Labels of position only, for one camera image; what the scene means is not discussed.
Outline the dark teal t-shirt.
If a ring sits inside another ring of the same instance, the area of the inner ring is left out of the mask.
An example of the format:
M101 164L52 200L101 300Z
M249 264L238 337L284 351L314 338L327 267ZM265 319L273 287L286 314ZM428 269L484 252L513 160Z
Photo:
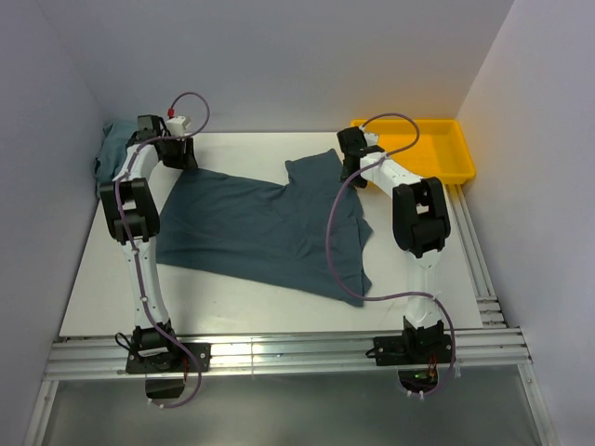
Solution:
M363 251L373 231L341 187L334 150L287 161L279 185L205 169L184 172L161 211L158 263L294 289L360 308L372 283Z

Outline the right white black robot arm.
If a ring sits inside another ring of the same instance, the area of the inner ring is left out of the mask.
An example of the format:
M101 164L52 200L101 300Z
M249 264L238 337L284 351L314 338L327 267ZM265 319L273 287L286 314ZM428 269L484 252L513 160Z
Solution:
M348 187L363 189L373 183L391 198L392 233L406 255L410 285L408 291L385 298L407 299L403 354L410 361L424 361L441 340L446 317L436 290L436 267L451 233L443 184L437 177L421 177L396 163L377 145L378 137L361 127L339 131L337 140L344 155L342 186L331 208L325 242L330 243L335 212Z

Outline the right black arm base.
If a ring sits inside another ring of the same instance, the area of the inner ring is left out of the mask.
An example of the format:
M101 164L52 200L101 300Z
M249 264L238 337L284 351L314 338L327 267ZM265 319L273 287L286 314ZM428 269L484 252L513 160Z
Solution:
M364 355L378 367L396 366L405 392L420 398L437 390L455 372L455 349L446 333L406 329L398 335L377 336Z

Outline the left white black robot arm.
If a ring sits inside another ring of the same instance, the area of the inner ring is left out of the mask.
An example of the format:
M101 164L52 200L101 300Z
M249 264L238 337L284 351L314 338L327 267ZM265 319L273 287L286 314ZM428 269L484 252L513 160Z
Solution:
M123 166L99 187L108 231L123 249L132 282L135 328L124 347L129 359L151 363L160 371L177 367L183 353L174 341L159 283L156 236L161 222L149 179L158 164L178 170L197 168L189 125L188 117L172 110L166 119L139 116L139 129L126 144Z

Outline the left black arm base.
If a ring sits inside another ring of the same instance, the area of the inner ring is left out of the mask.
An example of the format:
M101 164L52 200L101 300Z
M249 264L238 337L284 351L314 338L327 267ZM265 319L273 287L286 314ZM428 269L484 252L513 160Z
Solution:
M178 356L165 352L144 359L129 357L126 362L126 374L145 377L145 393L148 398L176 400L185 390L190 372L207 372L210 363L210 344L184 343L183 346L196 357L199 367L196 367L184 352Z

